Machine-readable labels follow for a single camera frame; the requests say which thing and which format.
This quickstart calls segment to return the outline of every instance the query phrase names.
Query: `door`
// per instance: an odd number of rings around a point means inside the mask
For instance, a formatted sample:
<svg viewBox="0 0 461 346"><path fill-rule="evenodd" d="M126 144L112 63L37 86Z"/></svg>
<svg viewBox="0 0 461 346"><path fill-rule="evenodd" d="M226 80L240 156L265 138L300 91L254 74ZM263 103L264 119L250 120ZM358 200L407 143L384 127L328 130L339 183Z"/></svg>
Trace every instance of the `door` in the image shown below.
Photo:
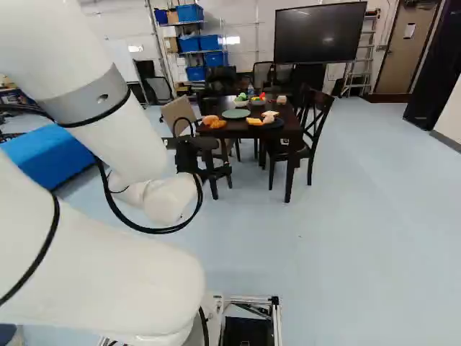
<svg viewBox="0 0 461 346"><path fill-rule="evenodd" d="M461 74L461 1L446 0L403 117L432 130Z"/></svg>
<svg viewBox="0 0 461 346"><path fill-rule="evenodd" d="M389 49L378 77L376 93L408 92L436 10L436 4L421 8L400 5Z"/></svg>

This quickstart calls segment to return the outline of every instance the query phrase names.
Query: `green plate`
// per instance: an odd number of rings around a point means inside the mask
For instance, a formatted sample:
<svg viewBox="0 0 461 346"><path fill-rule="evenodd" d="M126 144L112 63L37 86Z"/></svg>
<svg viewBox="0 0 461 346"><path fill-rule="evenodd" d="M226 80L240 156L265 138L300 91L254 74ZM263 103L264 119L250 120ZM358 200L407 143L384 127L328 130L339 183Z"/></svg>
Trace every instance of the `green plate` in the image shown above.
<svg viewBox="0 0 461 346"><path fill-rule="evenodd" d="M243 119L250 115L249 110L226 110L223 112L222 116L225 119Z"/></svg>

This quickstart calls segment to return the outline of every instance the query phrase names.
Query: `bowl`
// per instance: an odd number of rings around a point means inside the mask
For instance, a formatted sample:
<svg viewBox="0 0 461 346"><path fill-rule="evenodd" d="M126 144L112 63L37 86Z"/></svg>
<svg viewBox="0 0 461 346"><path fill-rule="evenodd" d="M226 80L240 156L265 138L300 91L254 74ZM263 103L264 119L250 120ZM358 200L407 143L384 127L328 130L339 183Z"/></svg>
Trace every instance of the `bowl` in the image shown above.
<svg viewBox="0 0 461 346"><path fill-rule="evenodd" d="M251 104L253 106L262 106L262 105L265 105L266 104L266 100L265 99L258 99L258 100L251 100Z"/></svg>
<svg viewBox="0 0 461 346"><path fill-rule="evenodd" d="M233 103L236 107L246 107L248 104L248 100L246 99L245 101L238 101L237 99L235 99Z"/></svg>

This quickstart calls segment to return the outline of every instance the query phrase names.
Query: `monitor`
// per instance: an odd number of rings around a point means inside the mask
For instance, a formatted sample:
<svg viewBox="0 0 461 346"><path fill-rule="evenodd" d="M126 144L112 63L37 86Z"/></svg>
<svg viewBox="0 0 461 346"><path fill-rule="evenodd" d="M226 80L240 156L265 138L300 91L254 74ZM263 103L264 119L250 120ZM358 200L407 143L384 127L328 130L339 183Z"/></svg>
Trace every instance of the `monitor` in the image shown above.
<svg viewBox="0 0 461 346"><path fill-rule="evenodd" d="M340 63L357 54L367 2L278 9L275 63Z"/></svg>

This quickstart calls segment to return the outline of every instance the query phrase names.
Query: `wooden door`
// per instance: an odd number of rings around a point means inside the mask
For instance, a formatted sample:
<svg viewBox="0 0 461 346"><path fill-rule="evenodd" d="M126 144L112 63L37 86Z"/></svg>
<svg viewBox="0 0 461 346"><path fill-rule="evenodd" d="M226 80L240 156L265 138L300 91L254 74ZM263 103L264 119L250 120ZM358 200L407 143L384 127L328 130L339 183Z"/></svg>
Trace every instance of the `wooden door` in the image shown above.
<svg viewBox="0 0 461 346"><path fill-rule="evenodd" d="M435 4L424 8L400 5L375 93L405 94L408 92L436 10ZM414 31L412 35L409 35L412 26Z"/></svg>

